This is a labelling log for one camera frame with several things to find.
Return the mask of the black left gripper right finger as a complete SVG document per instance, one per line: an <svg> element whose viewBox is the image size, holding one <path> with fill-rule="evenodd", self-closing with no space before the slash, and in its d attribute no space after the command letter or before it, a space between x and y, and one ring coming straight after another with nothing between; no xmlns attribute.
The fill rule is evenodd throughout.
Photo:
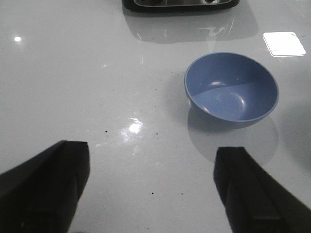
<svg viewBox="0 0 311 233"><path fill-rule="evenodd" d="M218 148L214 182L234 233L309 233L311 210L243 147Z"/></svg>

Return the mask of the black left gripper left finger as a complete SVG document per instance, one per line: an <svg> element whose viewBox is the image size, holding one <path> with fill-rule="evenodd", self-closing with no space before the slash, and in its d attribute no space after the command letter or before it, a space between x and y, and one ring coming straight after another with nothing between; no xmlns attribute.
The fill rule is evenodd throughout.
<svg viewBox="0 0 311 233"><path fill-rule="evenodd" d="M62 140L0 175L2 233L66 233L89 178L87 142Z"/></svg>

